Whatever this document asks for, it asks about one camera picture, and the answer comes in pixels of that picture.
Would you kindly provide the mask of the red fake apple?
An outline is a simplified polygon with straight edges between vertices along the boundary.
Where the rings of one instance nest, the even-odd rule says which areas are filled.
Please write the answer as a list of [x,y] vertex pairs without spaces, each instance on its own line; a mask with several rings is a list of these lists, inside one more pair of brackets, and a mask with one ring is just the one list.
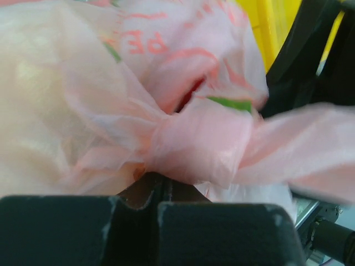
[[181,99],[179,105],[177,106],[175,112],[179,113],[184,107],[185,105],[191,100],[193,94],[195,93],[195,91],[199,90],[199,87],[205,82],[205,78],[201,78],[199,80],[197,80],[193,86],[190,88],[190,90],[184,95],[184,97]]

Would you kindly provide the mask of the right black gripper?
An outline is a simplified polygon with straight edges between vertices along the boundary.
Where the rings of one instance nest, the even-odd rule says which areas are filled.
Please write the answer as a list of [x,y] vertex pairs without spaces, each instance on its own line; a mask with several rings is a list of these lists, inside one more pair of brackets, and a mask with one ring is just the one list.
[[302,1],[266,75],[264,118],[312,103],[354,105],[354,1]]

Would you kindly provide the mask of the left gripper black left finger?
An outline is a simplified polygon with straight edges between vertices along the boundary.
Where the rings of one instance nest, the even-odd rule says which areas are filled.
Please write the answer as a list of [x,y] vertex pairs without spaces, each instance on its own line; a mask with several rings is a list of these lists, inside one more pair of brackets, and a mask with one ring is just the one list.
[[2,265],[154,265],[164,179],[147,173],[113,196],[1,199]]

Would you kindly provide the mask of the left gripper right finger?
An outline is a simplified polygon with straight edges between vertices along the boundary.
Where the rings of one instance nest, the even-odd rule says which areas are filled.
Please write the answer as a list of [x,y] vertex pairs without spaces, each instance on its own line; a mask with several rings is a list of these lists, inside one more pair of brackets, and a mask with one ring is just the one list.
[[305,265],[288,213],[275,204],[211,203],[158,178],[158,265]]

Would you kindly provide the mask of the pink plastic bag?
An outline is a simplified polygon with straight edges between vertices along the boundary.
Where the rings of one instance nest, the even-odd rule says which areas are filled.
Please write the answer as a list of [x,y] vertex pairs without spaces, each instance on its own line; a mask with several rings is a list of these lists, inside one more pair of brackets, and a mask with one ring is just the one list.
[[231,1],[2,1],[1,196],[114,195],[155,171],[291,216],[291,189],[354,202],[354,108],[261,118],[246,23]]

